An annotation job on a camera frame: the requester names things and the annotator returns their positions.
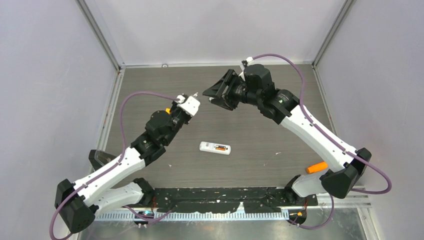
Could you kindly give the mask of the white remote control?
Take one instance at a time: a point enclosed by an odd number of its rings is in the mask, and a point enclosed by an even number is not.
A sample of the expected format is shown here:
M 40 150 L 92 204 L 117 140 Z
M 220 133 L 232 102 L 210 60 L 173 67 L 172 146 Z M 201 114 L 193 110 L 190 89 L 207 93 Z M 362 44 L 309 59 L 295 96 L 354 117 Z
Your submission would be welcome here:
M 199 150 L 207 153 L 229 155 L 232 149 L 226 144 L 201 141 L 199 144 Z

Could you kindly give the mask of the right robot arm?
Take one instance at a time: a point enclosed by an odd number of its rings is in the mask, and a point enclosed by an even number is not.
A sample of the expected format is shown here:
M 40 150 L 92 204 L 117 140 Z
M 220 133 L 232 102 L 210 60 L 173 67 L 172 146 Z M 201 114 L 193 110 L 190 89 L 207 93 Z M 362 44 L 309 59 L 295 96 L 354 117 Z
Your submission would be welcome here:
M 321 193 L 344 199 L 366 168 L 355 158 L 369 162 L 372 156 L 366 148 L 356 150 L 335 136 L 305 107 L 301 108 L 299 98 L 289 90 L 276 88 L 271 72 L 261 64 L 247 66 L 241 74 L 228 70 L 202 94 L 209 97 L 210 103 L 230 111 L 239 103 L 257 107 L 264 117 L 302 139 L 328 165 L 327 170 L 290 180 L 285 186 L 285 198 L 291 205 Z

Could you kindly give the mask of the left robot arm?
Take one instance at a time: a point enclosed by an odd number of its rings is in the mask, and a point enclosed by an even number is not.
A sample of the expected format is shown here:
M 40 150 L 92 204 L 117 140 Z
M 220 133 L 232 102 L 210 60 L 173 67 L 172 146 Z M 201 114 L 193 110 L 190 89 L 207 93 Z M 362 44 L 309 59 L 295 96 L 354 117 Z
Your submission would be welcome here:
M 192 104 L 173 105 L 169 112 L 155 111 L 142 133 L 124 153 L 75 182 L 68 179 L 56 188 L 54 217 L 60 216 L 71 234 L 87 228 L 100 211 L 98 200 L 121 180 L 157 160 L 184 124 L 188 124 L 199 108 Z

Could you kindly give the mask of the orange cylinder peg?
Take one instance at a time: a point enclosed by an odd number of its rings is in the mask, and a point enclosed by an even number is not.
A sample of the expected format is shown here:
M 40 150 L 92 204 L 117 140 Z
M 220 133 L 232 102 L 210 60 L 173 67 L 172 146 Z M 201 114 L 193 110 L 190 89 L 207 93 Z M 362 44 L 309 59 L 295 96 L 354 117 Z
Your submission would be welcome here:
M 313 174 L 313 173 L 317 173 L 317 172 L 326 170 L 328 167 L 329 167 L 328 164 L 326 162 L 322 161 L 320 163 L 316 163 L 316 164 L 313 164 L 313 165 L 307 167 L 306 172 L 308 174 Z

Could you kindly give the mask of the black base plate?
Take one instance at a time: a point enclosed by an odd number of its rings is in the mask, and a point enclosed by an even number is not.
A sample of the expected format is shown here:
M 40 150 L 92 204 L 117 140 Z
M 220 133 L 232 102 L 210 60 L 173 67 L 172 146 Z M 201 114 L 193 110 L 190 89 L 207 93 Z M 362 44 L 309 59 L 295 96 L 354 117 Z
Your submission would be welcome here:
M 246 213 L 277 213 L 282 207 L 315 207 L 315 195 L 295 197 L 282 187 L 156 188 L 156 207 L 174 213 L 234 213 L 242 206 Z

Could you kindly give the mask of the aluminium rail frame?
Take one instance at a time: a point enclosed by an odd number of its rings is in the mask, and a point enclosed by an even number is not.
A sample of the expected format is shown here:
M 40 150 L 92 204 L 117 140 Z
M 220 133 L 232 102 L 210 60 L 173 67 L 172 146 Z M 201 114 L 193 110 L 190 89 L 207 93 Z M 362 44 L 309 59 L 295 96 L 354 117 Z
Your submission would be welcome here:
M 242 221 L 242 220 L 292 220 L 303 223 L 309 210 L 335 208 L 356 208 L 371 206 L 367 195 L 351 192 L 345 198 L 330 197 L 327 193 L 314 194 L 317 206 L 282 207 L 274 213 L 247 213 L 242 206 L 233 213 L 176 213 L 160 211 L 155 203 L 155 189 L 144 194 L 138 184 L 130 183 L 125 187 L 109 190 L 95 203 L 100 211 L 95 213 L 94 221 Z

